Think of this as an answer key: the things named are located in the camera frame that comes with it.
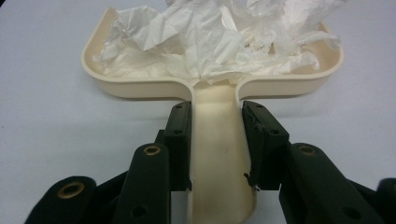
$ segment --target cream-colored scoop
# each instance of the cream-colored scoop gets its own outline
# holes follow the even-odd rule
[[[250,96],[296,95],[318,88],[343,61],[341,49],[319,41],[306,46],[319,59],[291,75],[243,78],[237,85],[200,82],[192,86],[176,77],[106,77],[92,60],[103,48],[117,14],[109,8],[82,53],[84,69],[101,89],[126,98],[170,98],[192,101],[191,182],[187,220],[190,223],[241,223],[255,207],[255,191],[244,173],[250,157],[239,101]],[[321,29],[328,32],[324,25]]]

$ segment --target crumpled white tissue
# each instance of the crumpled white tissue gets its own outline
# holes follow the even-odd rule
[[[319,23],[347,0],[167,0],[119,10],[101,55],[109,77],[180,77],[192,84],[320,68],[303,46],[339,39]]]

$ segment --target screw hole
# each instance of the screw hole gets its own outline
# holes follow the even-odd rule
[[[70,199],[79,195],[85,188],[85,185],[81,182],[74,181],[66,184],[58,190],[58,197],[61,199]]]
[[[132,211],[132,216],[136,217],[136,218],[141,218],[144,217],[145,215],[148,214],[148,209],[146,206],[144,205],[138,205],[137,207],[134,208],[134,210]]]
[[[157,155],[158,153],[160,153],[161,149],[158,147],[146,147],[143,151],[148,156],[154,156],[154,155]]]
[[[271,133],[271,134],[279,134],[279,131],[278,131],[278,130],[275,130],[275,129],[273,129],[273,130],[271,130],[271,131],[270,131],[270,133]]]
[[[350,217],[355,220],[361,219],[361,213],[358,212],[356,209],[351,207],[343,207],[343,212],[347,217]]]
[[[298,149],[300,149],[300,151],[307,156],[314,156],[317,154],[317,151],[312,147],[300,146]]]

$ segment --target white table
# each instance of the white table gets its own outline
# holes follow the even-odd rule
[[[7,0],[0,7],[0,223],[22,223],[50,186],[71,175],[101,184],[163,129],[174,101],[133,101],[98,89],[80,53],[108,6],[163,1]],[[351,0],[326,23],[341,69],[317,91],[255,99],[290,133],[322,148],[348,178],[375,189],[396,176],[396,2]],[[186,194],[173,193],[173,223]],[[277,192],[260,192],[246,223],[285,223]]]

